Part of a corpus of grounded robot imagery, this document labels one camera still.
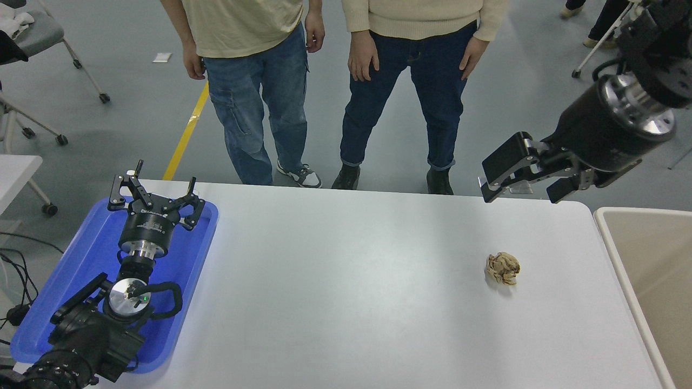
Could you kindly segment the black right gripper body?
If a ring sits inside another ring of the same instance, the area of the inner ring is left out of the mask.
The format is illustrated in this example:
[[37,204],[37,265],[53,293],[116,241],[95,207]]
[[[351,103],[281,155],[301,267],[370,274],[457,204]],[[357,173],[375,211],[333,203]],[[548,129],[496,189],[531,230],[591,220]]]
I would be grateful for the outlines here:
[[560,115],[546,137],[583,164],[615,172],[669,140],[669,108],[638,81],[597,81]]

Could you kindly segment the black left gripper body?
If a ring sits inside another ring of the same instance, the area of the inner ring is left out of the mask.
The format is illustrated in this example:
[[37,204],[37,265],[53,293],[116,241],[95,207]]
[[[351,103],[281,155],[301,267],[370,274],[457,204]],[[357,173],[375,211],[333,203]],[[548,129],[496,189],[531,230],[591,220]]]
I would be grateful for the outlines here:
[[129,248],[134,242],[142,240],[160,248],[170,247],[173,230],[181,218],[178,210],[154,212],[133,203],[128,203],[125,208],[128,218],[118,241],[121,248]]

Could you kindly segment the person's left hand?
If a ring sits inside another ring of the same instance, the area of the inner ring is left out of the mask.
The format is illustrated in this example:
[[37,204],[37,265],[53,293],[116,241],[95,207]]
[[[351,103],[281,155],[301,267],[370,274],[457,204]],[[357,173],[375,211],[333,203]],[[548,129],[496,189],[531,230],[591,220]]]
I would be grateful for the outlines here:
[[459,70],[462,72],[461,81],[466,81],[469,78],[489,44],[489,41],[478,39],[475,36],[470,38],[459,65]]
[[309,9],[304,21],[305,49],[308,53],[318,52],[322,49],[326,36],[322,11]]

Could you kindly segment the person's right hand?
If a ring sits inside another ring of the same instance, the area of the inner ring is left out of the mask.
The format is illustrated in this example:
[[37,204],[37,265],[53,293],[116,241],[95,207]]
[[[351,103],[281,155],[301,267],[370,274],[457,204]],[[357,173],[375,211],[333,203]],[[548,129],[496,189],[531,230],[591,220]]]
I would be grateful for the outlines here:
[[351,32],[348,69],[356,82],[371,81],[374,72],[380,70],[378,51],[370,30]]
[[183,65],[188,77],[195,81],[205,80],[205,66],[202,57],[197,54],[197,45],[193,41],[181,42]]

